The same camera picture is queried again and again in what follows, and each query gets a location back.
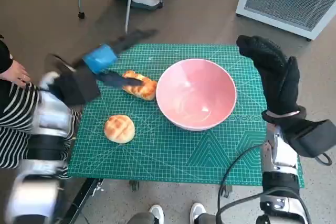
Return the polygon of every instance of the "table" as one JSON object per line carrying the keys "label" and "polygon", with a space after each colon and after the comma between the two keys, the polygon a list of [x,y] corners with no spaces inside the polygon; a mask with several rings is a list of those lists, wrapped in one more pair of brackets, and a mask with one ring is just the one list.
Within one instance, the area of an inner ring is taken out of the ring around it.
{"label": "table", "polygon": [[[170,65],[189,58],[211,60],[233,78],[237,103],[222,124],[208,131],[185,131],[166,119],[155,101],[143,101],[98,83],[101,97],[84,108],[69,174],[92,179],[219,184],[240,153],[262,143],[266,125],[260,113],[266,103],[260,76],[236,46],[140,44],[123,53],[111,70],[122,74],[132,69],[158,80]],[[130,143],[119,145],[104,136],[103,125],[114,114],[126,114],[134,121],[136,134]],[[233,168],[227,184],[260,186],[260,171],[260,151],[254,150]],[[301,169],[299,177],[303,186]]]}

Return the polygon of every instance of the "gray floor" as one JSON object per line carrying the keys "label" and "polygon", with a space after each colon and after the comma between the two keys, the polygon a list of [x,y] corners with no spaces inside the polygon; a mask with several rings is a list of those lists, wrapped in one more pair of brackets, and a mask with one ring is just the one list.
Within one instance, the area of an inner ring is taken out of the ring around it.
{"label": "gray floor", "polygon": [[[150,42],[233,44],[240,34],[260,35],[278,43],[299,59],[300,104],[313,120],[330,118],[336,123],[336,18],[315,41],[249,20],[236,18],[238,0],[165,0],[164,8],[150,13],[131,10],[131,28],[157,28],[161,33]],[[12,55],[26,66],[34,80],[43,74],[49,52],[72,60],[88,48],[123,31],[125,6],[114,0],[83,0],[87,19],[78,20],[77,0],[0,0],[0,34]],[[336,160],[336,151],[329,154]],[[302,160],[306,188],[303,197],[313,223],[334,223],[336,219],[336,170],[314,160]],[[3,204],[10,184],[10,172],[1,172]],[[76,193],[76,183],[71,193]],[[217,186],[143,182],[133,193],[128,183],[106,180],[104,191],[91,198],[83,213],[91,223],[126,223],[138,211],[161,204],[165,223],[188,223],[188,211],[195,201],[208,212],[216,210]],[[235,187],[231,200],[245,197],[260,188]],[[260,214],[254,201],[225,213],[226,224],[255,223]],[[85,223],[79,217],[77,224]]]}

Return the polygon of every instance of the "white sneaker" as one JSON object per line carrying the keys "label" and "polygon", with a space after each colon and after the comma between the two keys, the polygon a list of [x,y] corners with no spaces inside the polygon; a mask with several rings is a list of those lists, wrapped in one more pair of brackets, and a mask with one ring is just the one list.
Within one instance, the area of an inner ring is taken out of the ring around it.
{"label": "white sneaker", "polygon": [[132,6],[144,9],[157,9],[160,0],[132,0]]}
{"label": "white sneaker", "polygon": [[163,224],[164,215],[163,215],[163,210],[161,206],[154,205],[151,207],[151,209],[149,209],[149,212],[151,212],[152,215],[154,215],[156,219],[159,220],[159,224]]}
{"label": "white sneaker", "polygon": [[201,215],[205,214],[205,208],[201,203],[194,203],[190,209],[190,224],[194,224],[195,220]]}

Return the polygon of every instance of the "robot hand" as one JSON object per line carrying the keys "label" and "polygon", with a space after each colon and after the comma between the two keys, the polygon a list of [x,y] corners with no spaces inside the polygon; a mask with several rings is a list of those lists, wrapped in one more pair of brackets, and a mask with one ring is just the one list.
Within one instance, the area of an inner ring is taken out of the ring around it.
{"label": "robot hand", "polygon": [[277,45],[258,36],[239,36],[237,46],[260,73],[268,109],[263,119],[280,126],[284,139],[300,156],[325,155],[336,145],[336,127],[330,120],[305,120],[306,109],[297,105],[300,71],[296,58],[286,60]]}

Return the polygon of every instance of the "white appliance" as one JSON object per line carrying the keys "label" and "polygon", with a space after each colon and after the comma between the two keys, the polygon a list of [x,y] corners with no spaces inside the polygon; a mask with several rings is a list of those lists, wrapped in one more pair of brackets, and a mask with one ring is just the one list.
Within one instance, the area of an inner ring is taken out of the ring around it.
{"label": "white appliance", "polygon": [[239,0],[236,14],[298,34],[310,41],[336,15],[336,0]]}

